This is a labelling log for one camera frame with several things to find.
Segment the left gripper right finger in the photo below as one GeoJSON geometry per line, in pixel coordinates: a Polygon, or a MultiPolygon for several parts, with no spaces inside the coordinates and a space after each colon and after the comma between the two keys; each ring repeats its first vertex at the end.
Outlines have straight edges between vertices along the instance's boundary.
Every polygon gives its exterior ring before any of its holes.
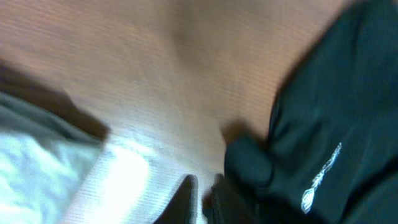
{"type": "Polygon", "coordinates": [[[237,192],[222,174],[203,197],[203,214],[208,224],[252,223],[252,215],[237,192]]]}

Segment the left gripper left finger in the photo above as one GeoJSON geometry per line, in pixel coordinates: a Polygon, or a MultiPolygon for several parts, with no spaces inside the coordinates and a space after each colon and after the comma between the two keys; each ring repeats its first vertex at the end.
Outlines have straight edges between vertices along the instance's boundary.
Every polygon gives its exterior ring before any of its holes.
{"type": "Polygon", "coordinates": [[[197,177],[186,175],[154,224],[190,224],[196,216],[197,177]]]}

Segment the black t-shirt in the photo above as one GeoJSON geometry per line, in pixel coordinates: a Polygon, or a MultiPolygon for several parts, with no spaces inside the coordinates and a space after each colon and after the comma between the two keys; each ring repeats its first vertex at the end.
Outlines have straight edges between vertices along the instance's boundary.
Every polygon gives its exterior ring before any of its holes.
{"type": "Polygon", "coordinates": [[[397,222],[397,3],[345,10],[284,83],[265,141],[223,176],[252,223],[397,222]]]}

